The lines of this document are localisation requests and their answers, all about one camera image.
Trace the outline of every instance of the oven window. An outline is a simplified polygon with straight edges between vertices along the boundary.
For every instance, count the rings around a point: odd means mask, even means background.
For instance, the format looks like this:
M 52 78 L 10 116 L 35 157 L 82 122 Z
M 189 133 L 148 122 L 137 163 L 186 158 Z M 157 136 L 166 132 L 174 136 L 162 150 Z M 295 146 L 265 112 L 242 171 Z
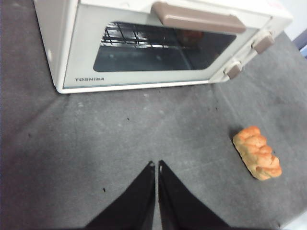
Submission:
M 109 23 L 94 64 L 97 72 L 205 69 L 235 34 Z

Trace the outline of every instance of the oven handle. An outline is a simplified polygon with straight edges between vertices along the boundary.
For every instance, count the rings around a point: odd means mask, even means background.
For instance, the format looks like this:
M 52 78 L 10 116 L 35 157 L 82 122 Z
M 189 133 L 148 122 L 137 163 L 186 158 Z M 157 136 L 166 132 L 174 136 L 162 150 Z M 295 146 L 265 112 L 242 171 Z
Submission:
M 161 23 L 167 27 L 236 34 L 246 30 L 245 25 L 233 15 L 198 11 L 160 1 L 153 4 L 152 10 L 158 15 Z

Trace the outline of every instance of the braided bread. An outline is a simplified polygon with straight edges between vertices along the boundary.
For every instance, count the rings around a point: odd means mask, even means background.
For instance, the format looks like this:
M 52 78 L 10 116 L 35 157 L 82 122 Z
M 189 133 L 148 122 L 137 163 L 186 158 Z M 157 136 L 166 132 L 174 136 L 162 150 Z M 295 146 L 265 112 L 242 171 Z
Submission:
M 233 138 L 236 150 L 251 174 L 258 180 L 267 180 L 282 174 L 279 159 L 256 126 L 241 130 Z

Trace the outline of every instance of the toaster oven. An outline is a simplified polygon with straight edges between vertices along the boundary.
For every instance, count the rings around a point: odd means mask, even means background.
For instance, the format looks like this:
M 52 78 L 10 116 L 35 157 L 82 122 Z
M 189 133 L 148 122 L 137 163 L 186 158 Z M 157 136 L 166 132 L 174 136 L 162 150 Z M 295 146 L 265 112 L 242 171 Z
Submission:
M 292 16 L 276 0 L 34 0 L 60 93 L 224 82 Z

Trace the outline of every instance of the oven rack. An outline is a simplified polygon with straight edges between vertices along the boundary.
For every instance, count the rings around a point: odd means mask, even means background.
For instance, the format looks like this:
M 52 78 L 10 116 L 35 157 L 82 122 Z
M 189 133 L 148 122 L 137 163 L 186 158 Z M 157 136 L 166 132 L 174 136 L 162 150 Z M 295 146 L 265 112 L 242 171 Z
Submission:
M 108 23 L 100 45 L 132 48 L 190 48 L 180 44 L 172 28 L 130 23 Z

